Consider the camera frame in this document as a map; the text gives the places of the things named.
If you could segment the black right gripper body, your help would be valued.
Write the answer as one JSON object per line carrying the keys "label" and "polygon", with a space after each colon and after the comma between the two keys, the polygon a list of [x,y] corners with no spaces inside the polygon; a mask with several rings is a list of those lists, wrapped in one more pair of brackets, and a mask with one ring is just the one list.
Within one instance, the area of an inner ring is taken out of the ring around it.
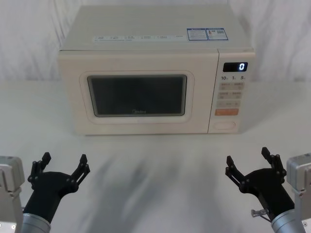
{"label": "black right gripper body", "polygon": [[294,202],[283,187],[285,169],[262,168],[247,175],[239,175],[239,190],[259,200],[268,216],[278,216],[294,209]]}

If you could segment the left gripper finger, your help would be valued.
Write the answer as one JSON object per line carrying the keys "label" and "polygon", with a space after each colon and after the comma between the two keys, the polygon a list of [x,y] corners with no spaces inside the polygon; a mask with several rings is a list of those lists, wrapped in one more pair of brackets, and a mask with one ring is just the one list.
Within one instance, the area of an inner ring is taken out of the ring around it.
{"label": "left gripper finger", "polygon": [[90,173],[89,164],[87,163],[87,156],[85,154],[81,155],[79,165],[70,175],[67,183],[69,184],[70,192],[76,192],[79,188],[79,185]]}
{"label": "left gripper finger", "polygon": [[38,180],[39,175],[43,173],[45,167],[49,164],[50,160],[51,160],[50,153],[45,152],[41,160],[33,161],[31,173],[27,179],[28,182],[34,183],[36,180]]}

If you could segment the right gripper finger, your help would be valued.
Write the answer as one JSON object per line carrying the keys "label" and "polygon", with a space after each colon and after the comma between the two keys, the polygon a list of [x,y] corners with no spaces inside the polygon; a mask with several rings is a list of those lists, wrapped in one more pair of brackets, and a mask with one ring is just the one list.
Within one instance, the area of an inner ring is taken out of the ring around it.
{"label": "right gripper finger", "polygon": [[231,156],[226,158],[225,175],[239,188],[242,193],[249,193],[249,176],[244,176],[236,168]]}
{"label": "right gripper finger", "polygon": [[261,154],[264,157],[264,159],[270,164],[273,173],[276,175],[276,177],[279,179],[281,183],[285,182],[285,176],[287,175],[287,172],[285,168],[283,167],[281,158],[279,154],[273,155],[270,153],[270,151],[263,147],[261,149]]}

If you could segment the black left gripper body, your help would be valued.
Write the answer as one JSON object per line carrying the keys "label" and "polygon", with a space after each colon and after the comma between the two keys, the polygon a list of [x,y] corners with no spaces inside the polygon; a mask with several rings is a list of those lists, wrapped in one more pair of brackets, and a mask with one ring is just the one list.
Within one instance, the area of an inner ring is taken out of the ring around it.
{"label": "black left gripper body", "polygon": [[77,178],[62,172],[42,172],[28,177],[32,194],[23,212],[39,216],[49,223],[57,211],[61,199],[78,190]]}

